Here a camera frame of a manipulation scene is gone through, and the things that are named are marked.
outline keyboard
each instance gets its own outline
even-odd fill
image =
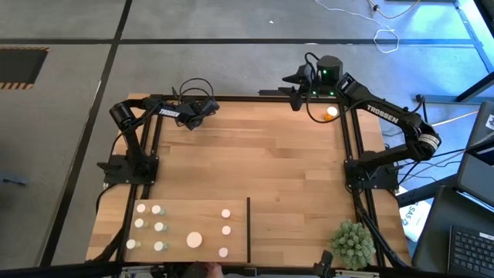
[[[448,259],[450,274],[494,278],[494,236],[452,226]]]

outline wooden board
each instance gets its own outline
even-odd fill
[[[247,202],[246,200],[140,200],[147,208],[159,205],[164,215],[138,213],[134,208],[129,239],[141,247],[127,250],[127,262],[230,262],[247,263]],[[228,209],[231,216],[222,218],[222,210]],[[147,227],[136,228],[134,221],[143,219]],[[167,231],[156,232],[154,224],[162,222]],[[230,235],[223,235],[223,226],[232,229]],[[187,246],[190,232],[202,235],[202,244],[195,249]],[[166,251],[155,251],[157,241],[168,245]],[[221,258],[220,248],[228,249],[228,256]]]
[[[352,198],[343,186],[346,155],[341,122],[314,123],[305,107],[293,112],[287,103],[221,102],[220,106],[215,116],[194,131],[164,120],[157,151],[160,169],[151,199],[250,197],[252,265],[311,267],[339,224],[346,219],[355,221]],[[327,107],[312,104],[311,112],[321,118]],[[379,151],[384,146],[378,120],[361,113],[364,146]],[[124,150],[124,142],[118,146]],[[102,204],[112,194],[113,189]],[[374,201],[383,234],[409,263],[397,202],[387,192],[375,193]],[[102,213],[103,206],[88,258],[103,249],[101,241],[95,241],[101,232],[114,236],[121,225],[99,219]],[[342,264],[335,259],[333,266]]]

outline concrete floor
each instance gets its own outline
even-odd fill
[[[0,39],[113,38],[125,1],[51,3],[0,2]],[[396,28],[401,38],[469,37],[452,4],[421,3],[403,17],[383,20],[372,15],[364,0],[325,3],[374,17]],[[378,4],[387,14],[396,14],[410,5],[384,0]],[[472,24],[476,22],[483,34],[475,11],[472,14]],[[134,1],[123,37],[371,39],[376,29],[372,22],[325,11],[311,0],[143,0]],[[482,35],[482,42],[487,46],[492,43],[487,35]],[[109,50],[108,45],[50,47],[32,90],[0,90],[0,113],[4,116],[0,124],[8,131],[0,137],[0,169],[29,181],[24,188],[0,187],[0,269],[36,263]],[[113,104],[124,100],[128,93],[170,93],[172,86],[195,76],[210,80],[218,94],[253,95],[282,85],[281,77],[294,73],[307,51],[338,56],[344,70],[371,92],[400,106],[414,107],[412,98],[417,93],[457,95],[487,74],[472,46],[401,46],[388,55],[371,45],[119,46],[54,263],[84,261],[103,180],[96,163],[107,159],[117,133],[107,112]],[[478,106],[428,104],[427,108],[429,122],[434,123],[477,110]],[[464,147],[474,119],[467,117],[438,127],[443,140],[439,152]],[[385,122],[381,127],[389,133],[396,129]],[[386,137],[385,141],[394,146],[402,138]],[[453,164],[422,175],[439,179],[454,173],[457,167]],[[411,189],[430,181],[413,178],[404,186]]]

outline wooden table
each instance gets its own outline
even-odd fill
[[[130,98],[146,96],[131,94]],[[288,103],[219,104],[217,114],[193,131],[177,127],[172,119],[164,120],[157,151],[159,172],[150,199],[250,197],[252,265],[312,267],[340,223],[355,221],[351,195],[343,186],[346,154],[341,122],[317,124],[304,107],[292,112]],[[328,105],[313,103],[311,112],[321,117]],[[142,110],[134,113],[138,117]],[[360,110],[358,116],[364,149],[383,150],[378,119]],[[348,122],[357,157],[350,113]],[[125,148],[123,141],[117,143],[118,154]],[[118,232],[128,193],[129,185],[117,185],[102,197],[87,259],[98,256]],[[385,190],[373,190],[373,194],[380,231],[410,264],[396,200]],[[333,266],[343,265],[335,259]]]

